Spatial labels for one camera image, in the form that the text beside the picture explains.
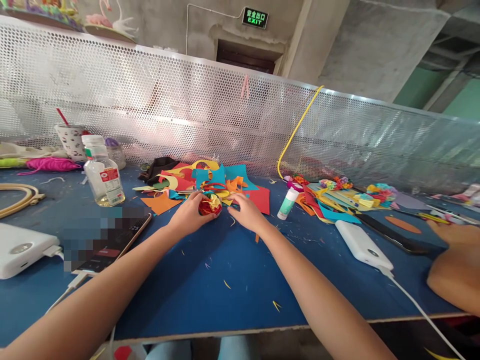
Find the blue table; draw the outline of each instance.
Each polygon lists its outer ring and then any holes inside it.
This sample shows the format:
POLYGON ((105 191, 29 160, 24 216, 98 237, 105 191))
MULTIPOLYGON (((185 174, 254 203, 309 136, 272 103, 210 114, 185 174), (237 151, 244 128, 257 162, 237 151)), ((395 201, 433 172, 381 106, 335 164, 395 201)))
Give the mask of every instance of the blue table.
MULTIPOLYGON (((95 204, 89 185, 80 184, 84 175, 79 171, 28 176, 17 176, 18 172, 0 171, 0 182, 36 186, 46 198, 0 221, 56 235, 72 249, 91 248, 91 239, 99 239, 101 229, 109 225, 108 219, 111 224, 111 219, 121 218, 125 208, 145 208, 140 197, 133 199, 139 193, 131 190, 143 184, 137 180, 139 170, 136 167, 120 172, 126 201, 113 208, 100 208, 95 204), (41 184, 60 176, 65 182, 57 179, 41 184)), ((333 225, 308 216, 297 205, 286 221, 279 220, 276 214, 286 193, 283 182, 270 184, 268 179, 258 177, 251 180, 270 189, 272 215, 267 216, 268 220, 318 267, 365 319, 381 322, 421 318, 414 305, 386 277, 353 258, 333 225)), ((10 205, 22 195, 1 191, 0 207, 10 205)), ((167 224, 174 212, 172 209, 154 217, 137 243, 167 224)), ((472 211, 463 209, 461 212, 478 218, 472 211)), ((387 224, 384 217, 391 212, 371 214, 387 224)), ((423 232, 416 235, 397 228, 407 237, 446 248, 422 220, 399 213, 395 216, 423 232)), ((232 223, 228 212, 222 211, 217 220, 180 241, 153 270, 125 310, 115 339, 129 344, 154 343, 160 339, 307 327, 268 248, 262 241, 255 243, 254 233, 232 223), (281 305, 280 312, 272 301, 281 305)), ((397 281, 427 313, 434 317, 463 314, 428 288, 430 258, 408 255, 371 230, 366 231, 394 264, 397 281)), ((72 279, 73 275, 64 272, 58 257, 44 257, 21 274, 0 280, 0 348, 39 319, 72 279)))

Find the black phone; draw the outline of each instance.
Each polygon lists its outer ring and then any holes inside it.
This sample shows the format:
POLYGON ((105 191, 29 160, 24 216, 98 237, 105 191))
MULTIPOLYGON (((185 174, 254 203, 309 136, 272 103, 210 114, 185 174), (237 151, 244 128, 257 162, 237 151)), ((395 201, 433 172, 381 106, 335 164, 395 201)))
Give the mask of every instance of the black phone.
POLYGON ((418 241, 406 238, 388 226, 375 220, 371 216, 363 213, 356 214, 355 216, 362 222, 362 224, 368 226, 372 230, 375 230, 378 234, 390 241, 392 244, 412 255, 426 255, 432 250, 431 248, 421 245, 418 241))
POLYGON ((97 251, 93 257, 84 262, 73 274, 78 274, 80 271, 91 273, 92 276, 100 273, 103 269, 113 264, 118 258, 124 255, 132 246, 134 241, 145 229, 147 224, 152 219, 152 214, 138 219, 133 225, 128 228, 120 229, 120 232, 114 236, 109 236, 107 244, 100 251, 97 251))

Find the red straw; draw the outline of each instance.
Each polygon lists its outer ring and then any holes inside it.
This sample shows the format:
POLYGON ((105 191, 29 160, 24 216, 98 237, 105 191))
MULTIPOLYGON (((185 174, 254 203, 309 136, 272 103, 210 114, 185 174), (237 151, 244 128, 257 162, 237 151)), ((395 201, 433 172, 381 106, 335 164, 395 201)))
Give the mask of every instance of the red straw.
POLYGON ((61 116, 61 119, 63 120, 63 122, 65 123, 65 125, 67 125, 68 127, 70 126, 69 122, 67 121, 67 119, 65 118, 65 116, 62 114, 62 112, 60 111, 60 109, 57 107, 56 110, 58 111, 58 114, 61 116))

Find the perforated metal panel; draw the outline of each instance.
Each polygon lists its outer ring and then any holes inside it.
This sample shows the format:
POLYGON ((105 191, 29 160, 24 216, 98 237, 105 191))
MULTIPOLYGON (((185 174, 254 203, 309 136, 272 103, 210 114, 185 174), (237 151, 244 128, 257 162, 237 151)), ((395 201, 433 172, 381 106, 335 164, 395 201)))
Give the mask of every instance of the perforated metal panel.
MULTIPOLYGON (((127 160, 246 163, 276 176, 277 159, 316 87, 205 59, 0 16, 0 138, 59 146, 59 107, 113 137, 127 160), (248 91, 244 87, 248 76, 248 91)), ((282 172, 347 175, 358 185, 459 191, 479 180, 477 121, 322 90, 282 172)))

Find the hand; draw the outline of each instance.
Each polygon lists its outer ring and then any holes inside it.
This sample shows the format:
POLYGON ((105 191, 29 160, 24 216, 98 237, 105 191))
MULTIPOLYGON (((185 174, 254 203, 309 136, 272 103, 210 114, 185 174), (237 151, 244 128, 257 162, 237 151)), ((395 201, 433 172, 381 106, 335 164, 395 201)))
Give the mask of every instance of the hand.
POLYGON ((432 220, 426 222, 435 234, 449 245, 480 246, 480 228, 473 225, 442 224, 432 220))
POLYGON ((171 217, 167 227, 184 238, 196 232, 202 225, 216 219, 217 214, 211 213, 203 216, 199 213, 200 202, 208 199, 201 191, 193 192, 171 217))
POLYGON ((259 233, 262 229, 269 226, 270 223, 264 218, 255 203, 249 200, 244 194, 236 193, 227 197, 228 200, 236 200, 240 205, 240 211, 233 207, 228 208, 228 212, 240 224, 255 233, 259 233))

